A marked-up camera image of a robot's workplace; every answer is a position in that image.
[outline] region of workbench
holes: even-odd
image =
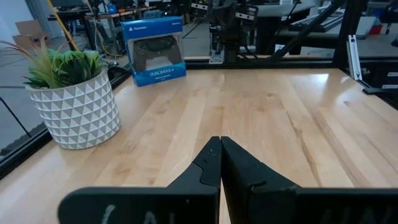
[[[337,69],[190,70],[115,89],[122,126],[79,151],[54,141],[0,181],[0,223],[57,223],[69,192],[167,186],[229,136],[303,187],[398,187],[398,111]],[[221,191],[220,223],[229,223]]]

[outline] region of white geometric planter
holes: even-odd
[[[74,86],[27,89],[50,134],[62,148],[93,147],[120,129],[119,111],[106,70]]]

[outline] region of blue box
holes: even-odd
[[[182,46],[182,21],[163,17],[123,22],[132,77],[137,86],[187,74]]]

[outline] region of potted plant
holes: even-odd
[[[120,129],[121,121],[107,70],[95,51],[60,54],[44,39],[34,54],[6,41],[33,62],[26,88],[53,139],[65,149],[98,145]]]

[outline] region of wall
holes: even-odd
[[[14,42],[12,36],[19,34],[15,23],[32,19],[25,0],[0,0],[0,39]]]

